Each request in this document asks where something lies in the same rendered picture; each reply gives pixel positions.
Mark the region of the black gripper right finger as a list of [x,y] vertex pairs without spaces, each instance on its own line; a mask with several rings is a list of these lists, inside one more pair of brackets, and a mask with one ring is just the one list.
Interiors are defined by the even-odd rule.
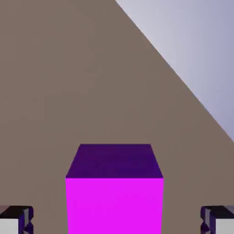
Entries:
[[201,234],[234,234],[234,206],[202,206]]

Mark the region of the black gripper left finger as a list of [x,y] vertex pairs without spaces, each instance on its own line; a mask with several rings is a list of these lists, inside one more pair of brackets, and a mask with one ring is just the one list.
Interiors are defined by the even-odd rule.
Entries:
[[0,234],[34,234],[32,206],[0,206]]

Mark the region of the small magenta cube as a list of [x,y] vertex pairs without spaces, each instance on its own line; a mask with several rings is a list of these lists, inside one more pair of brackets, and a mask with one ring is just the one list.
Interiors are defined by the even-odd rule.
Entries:
[[65,186],[68,234],[161,234],[164,178],[150,144],[81,144]]

